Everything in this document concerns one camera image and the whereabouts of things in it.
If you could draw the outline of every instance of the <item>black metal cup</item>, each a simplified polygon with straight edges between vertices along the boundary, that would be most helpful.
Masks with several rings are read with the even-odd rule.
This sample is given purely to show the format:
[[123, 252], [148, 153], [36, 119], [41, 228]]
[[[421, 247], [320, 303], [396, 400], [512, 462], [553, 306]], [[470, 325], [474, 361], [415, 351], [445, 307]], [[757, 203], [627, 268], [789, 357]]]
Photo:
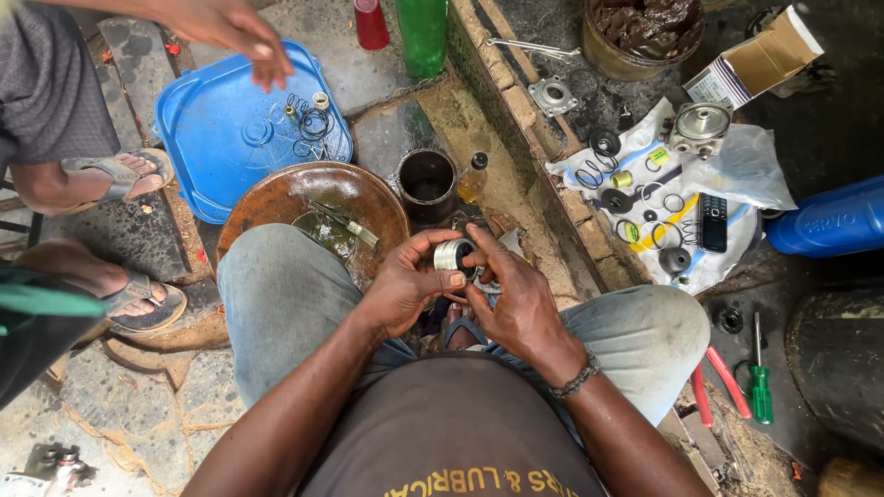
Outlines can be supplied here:
[[396, 186], [405, 212], [416, 225], [435, 225], [457, 209], [457, 169], [444, 152], [408, 152], [399, 162]]

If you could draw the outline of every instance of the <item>hand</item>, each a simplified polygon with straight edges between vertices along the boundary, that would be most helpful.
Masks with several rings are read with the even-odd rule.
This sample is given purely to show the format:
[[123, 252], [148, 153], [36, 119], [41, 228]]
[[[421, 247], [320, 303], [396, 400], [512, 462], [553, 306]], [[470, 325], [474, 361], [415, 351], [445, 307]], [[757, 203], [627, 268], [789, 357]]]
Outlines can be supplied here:
[[270, 92], [276, 81], [286, 87], [294, 67], [279, 34], [246, 0], [181, 0], [158, 2], [151, 16], [182, 38], [234, 49], [252, 60], [252, 81]]
[[550, 385], [564, 386], [586, 365], [586, 352], [561, 323], [546, 276], [487, 231], [472, 223], [467, 224], [467, 231], [480, 251], [464, 257], [464, 265], [485, 266], [483, 283], [495, 277], [500, 282], [501, 294], [494, 308], [475, 285], [465, 288], [482, 332], [531, 364]]
[[434, 271], [433, 250], [449, 240], [463, 238], [454, 230], [428, 230], [409, 238], [387, 256], [368, 293], [356, 306], [369, 325], [385, 338], [408, 331], [431, 297], [456, 292], [467, 284], [461, 271]]

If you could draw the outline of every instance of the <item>sandal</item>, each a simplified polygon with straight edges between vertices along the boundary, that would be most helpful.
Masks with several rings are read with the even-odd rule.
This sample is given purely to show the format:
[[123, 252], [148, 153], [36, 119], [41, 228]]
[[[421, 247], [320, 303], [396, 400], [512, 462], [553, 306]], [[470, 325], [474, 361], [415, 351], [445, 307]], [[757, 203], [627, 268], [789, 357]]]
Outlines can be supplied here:
[[[160, 188], [165, 187], [166, 185], [171, 183], [172, 179], [175, 178], [175, 171], [173, 171], [171, 168], [171, 160], [169, 159], [169, 155], [166, 154], [164, 151], [160, 149], [137, 149], [128, 153], [136, 157], [145, 158], [150, 162], [156, 164], [156, 171], [152, 172], [151, 174], [159, 174], [163, 178], [163, 184], [160, 186]], [[104, 192], [104, 196], [102, 198], [94, 202], [81, 203], [76, 207], [71, 207], [71, 209], [63, 214], [65, 216], [91, 209], [99, 203], [124, 199], [127, 195], [129, 195], [129, 192], [132, 191], [135, 183], [143, 178], [143, 176], [141, 176], [139, 173], [133, 171], [129, 167], [122, 165], [114, 157], [101, 159], [66, 159], [62, 161], [61, 165], [62, 168], [66, 171], [82, 171], [83, 169], [94, 167], [96, 169], [107, 172], [110, 175], [110, 186], [108, 187], [107, 191]]]
[[448, 325], [448, 328], [445, 331], [445, 338], [442, 340], [443, 350], [448, 350], [448, 342], [450, 342], [451, 337], [454, 336], [454, 331], [461, 326], [467, 328], [470, 333], [473, 333], [473, 336], [476, 337], [476, 340], [479, 342], [480, 345], [485, 345], [486, 347], [488, 346], [488, 340], [485, 338], [485, 335], [483, 335], [482, 332], [479, 330], [478, 326], [476, 326], [476, 323], [473, 323], [472, 320], [470, 320], [466, 316], [461, 316], [455, 319], [450, 325]]
[[163, 283], [166, 290], [166, 298], [157, 305], [150, 291], [150, 278], [126, 269], [129, 280], [122, 290], [110, 294], [102, 299], [108, 305], [108, 314], [123, 309], [132, 302], [150, 300], [154, 303], [154, 311], [143, 316], [114, 316], [110, 320], [132, 332], [152, 333], [158, 332], [171, 325], [176, 319], [184, 314], [187, 307], [187, 295], [184, 292]]

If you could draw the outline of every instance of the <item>yellow label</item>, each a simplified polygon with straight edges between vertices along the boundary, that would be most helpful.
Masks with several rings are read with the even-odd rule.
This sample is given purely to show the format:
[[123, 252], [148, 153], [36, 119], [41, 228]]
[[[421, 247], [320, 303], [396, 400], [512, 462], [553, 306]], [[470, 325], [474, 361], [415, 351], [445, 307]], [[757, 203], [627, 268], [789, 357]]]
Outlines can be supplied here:
[[629, 243], [638, 243], [638, 226], [632, 223], [623, 223], [623, 231], [626, 232], [626, 241]]
[[669, 162], [669, 154], [666, 153], [666, 150], [663, 147], [651, 152], [650, 157], [651, 161], [656, 165], [663, 165]]

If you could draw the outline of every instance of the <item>glass bottle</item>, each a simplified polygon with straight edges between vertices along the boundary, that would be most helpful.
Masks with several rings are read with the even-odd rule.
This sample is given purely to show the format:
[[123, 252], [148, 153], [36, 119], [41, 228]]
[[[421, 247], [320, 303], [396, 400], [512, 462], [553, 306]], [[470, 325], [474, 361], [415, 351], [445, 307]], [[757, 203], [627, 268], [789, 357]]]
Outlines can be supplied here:
[[445, 64], [447, 0], [396, 0], [408, 74], [433, 78]]
[[488, 167], [488, 156], [477, 152], [473, 156], [469, 169], [463, 172], [457, 181], [457, 195], [464, 202], [475, 202], [482, 195], [482, 191], [485, 190], [485, 185], [488, 183], [486, 167]]

